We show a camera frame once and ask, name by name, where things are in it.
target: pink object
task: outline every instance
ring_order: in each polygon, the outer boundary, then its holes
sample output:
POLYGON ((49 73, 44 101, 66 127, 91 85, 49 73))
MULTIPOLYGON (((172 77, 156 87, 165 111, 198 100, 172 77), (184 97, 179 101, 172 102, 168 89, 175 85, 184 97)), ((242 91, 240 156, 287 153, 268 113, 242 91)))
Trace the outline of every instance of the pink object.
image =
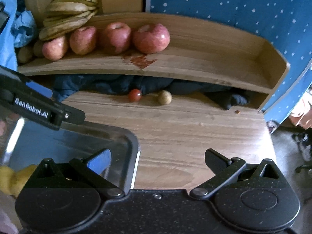
POLYGON ((144 25, 133 34, 133 44, 145 54, 160 52, 169 42, 170 34, 162 24, 144 25))
POLYGON ((75 30, 69 44, 75 54, 85 55, 92 52, 96 48, 96 28, 85 26, 75 30))
POLYGON ((105 53, 120 54, 130 46, 131 28, 124 23, 111 23, 101 31, 99 41, 105 53))
POLYGON ((291 111, 289 119, 295 126, 302 126, 304 129, 312 128, 312 96, 305 92, 291 111))

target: red apple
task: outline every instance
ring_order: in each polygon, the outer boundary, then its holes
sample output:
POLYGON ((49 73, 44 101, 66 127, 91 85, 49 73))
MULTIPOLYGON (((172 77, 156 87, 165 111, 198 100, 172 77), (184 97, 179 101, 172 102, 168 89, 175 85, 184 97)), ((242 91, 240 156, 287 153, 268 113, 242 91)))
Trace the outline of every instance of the red apple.
POLYGON ((71 50, 75 54, 85 55, 96 48, 96 28, 85 26, 77 29, 69 39, 71 50))
POLYGON ((130 46, 131 28, 120 22, 109 24, 100 34, 100 43, 107 54, 120 54, 130 46))
POLYGON ((68 50, 68 41, 65 35, 47 41, 42 46, 42 54, 51 61, 61 59, 68 50))
POLYGON ((170 42, 170 34, 162 24, 149 24, 133 33, 133 44, 145 54, 164 50, 170 42))

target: small red fruit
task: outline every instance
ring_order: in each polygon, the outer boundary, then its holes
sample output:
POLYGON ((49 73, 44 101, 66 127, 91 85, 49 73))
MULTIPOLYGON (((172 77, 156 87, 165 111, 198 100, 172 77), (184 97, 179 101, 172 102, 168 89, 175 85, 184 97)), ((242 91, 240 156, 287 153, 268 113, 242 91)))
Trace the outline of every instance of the small red fruit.
POLYGON ((142 97, 142 92, 138 89, 133 89, 129 92, 129 101, 138 102, 142 97))

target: dark blue cloth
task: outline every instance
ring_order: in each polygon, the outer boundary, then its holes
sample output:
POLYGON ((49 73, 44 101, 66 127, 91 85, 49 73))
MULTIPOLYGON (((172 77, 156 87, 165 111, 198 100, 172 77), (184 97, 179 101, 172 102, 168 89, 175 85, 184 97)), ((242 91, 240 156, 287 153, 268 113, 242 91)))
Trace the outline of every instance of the dark blue cloth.
POLYGON ((226 110, 232 105, 249 103, 249 98, 244 90, 228 86, 163 77, 115 74, 58 75, 54 82, 53 97, 61 102, 80 90, 94 90, 111 95, 126 95, 133 89, 141 90, 142 95, 160 90, 167 90, 175 95, 186 95, 198 91, 205 93, 207 97, 226 110))

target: blue polka dot panel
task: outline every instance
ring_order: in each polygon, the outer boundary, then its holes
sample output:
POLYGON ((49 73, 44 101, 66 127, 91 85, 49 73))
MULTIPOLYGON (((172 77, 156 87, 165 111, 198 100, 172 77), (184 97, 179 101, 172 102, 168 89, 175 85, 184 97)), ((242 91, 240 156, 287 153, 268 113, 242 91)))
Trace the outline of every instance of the blue polka dot panel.
POLYGON ((263 108, 266 120, 281 123, 311 83, 311 73, 303 73, 312 58, 312 0, 146 0, 146 11, 211 20, 271 42, 291 68, 263 108), (279 101, 287 103, 277 110, 279 101))

